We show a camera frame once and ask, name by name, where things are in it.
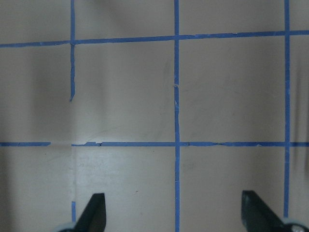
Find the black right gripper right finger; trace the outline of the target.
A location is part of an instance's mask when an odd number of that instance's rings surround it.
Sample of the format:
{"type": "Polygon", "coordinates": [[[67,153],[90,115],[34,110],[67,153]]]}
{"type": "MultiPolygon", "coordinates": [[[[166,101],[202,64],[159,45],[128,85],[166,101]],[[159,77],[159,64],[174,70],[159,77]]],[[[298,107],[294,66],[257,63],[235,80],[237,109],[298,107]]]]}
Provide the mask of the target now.
{"type": "Polygon", "coordinates": [[[248,232],[286,232],[282,220],[253,190],[243,190],[241,221],[248,232]]]}

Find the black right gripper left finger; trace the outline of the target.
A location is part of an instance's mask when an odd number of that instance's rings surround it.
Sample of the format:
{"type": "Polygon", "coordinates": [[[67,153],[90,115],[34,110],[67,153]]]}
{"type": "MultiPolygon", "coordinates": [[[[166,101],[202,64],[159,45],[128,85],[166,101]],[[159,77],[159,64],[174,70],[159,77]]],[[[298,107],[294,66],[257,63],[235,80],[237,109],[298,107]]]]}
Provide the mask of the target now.
{"type": "Polygon", "coordinates": [[[104,232],[106,228],[105,194],[91,196],[80,218],[73,227],[73,232],[104,232]]]}

